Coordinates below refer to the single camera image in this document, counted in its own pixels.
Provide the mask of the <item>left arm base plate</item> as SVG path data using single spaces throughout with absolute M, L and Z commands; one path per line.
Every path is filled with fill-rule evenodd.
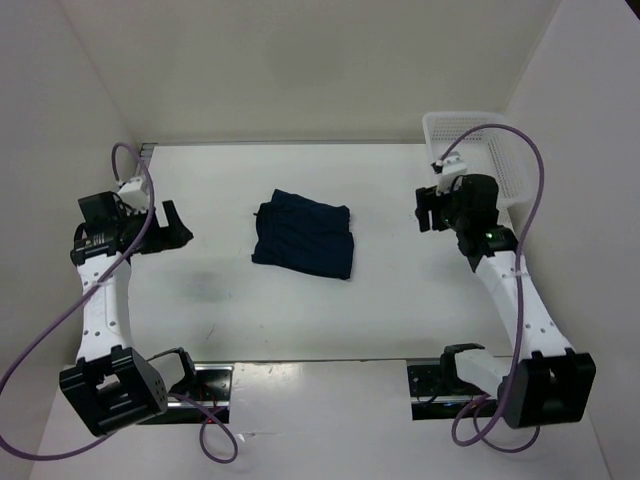
M 195 378 L 181 380 L 171 386 L 170 392 L 197 401 L 224 424 L 229 423 L 231 387 L 234 367 L 230 364 L 197 364 Z M 189 402 L 172 397 L 164 415 L 168 424 L 201 424 L 212 421 Z

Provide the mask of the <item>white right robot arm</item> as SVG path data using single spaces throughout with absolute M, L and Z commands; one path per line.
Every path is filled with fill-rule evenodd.
M 415 192 L 423 232 L 451 230 L 471 271 L 489 293 L 514 349 L 511 362 L 477 343 L 447 346 L 438 378 L 450 393 L 472 385 L 497 400 L 513 429 L 575 423 L 582 419 L 596 374 L 588 353 L 578 353 L 559 331 L 537 293 L 514 232 L 499 224 L 497 182 L 457 176 L 449 191 Z

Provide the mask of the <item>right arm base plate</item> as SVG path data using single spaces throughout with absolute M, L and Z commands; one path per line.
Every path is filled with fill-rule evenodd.
M 445 384 L 438 359 L 407 360 L 406 372 L 413 421 L 453 420 L 483 392 L 470 384 Z

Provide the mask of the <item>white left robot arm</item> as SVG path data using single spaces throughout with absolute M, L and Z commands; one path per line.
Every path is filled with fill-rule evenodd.
M 198 391 L 196 370 L 176 365 L 163 380 L 135 350 L 129 316 L 132 256 L 182 248 L 193 235 L 171 200 L 162 204 L 166 226 L 114 192 L 78 204 L 84 220 L 70 257 L 88 299 L 76 363 L 60 373 L 59 386 L 90 433 L 103 437 L 165 413 L 167 391 L 180 400 Z

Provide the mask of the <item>navy blue shorts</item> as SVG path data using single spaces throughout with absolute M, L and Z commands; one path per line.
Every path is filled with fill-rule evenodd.
M 276 189 L 254 216 L 253 263 L 330 279 L 351 278 L 355 241 L 347 206 Z

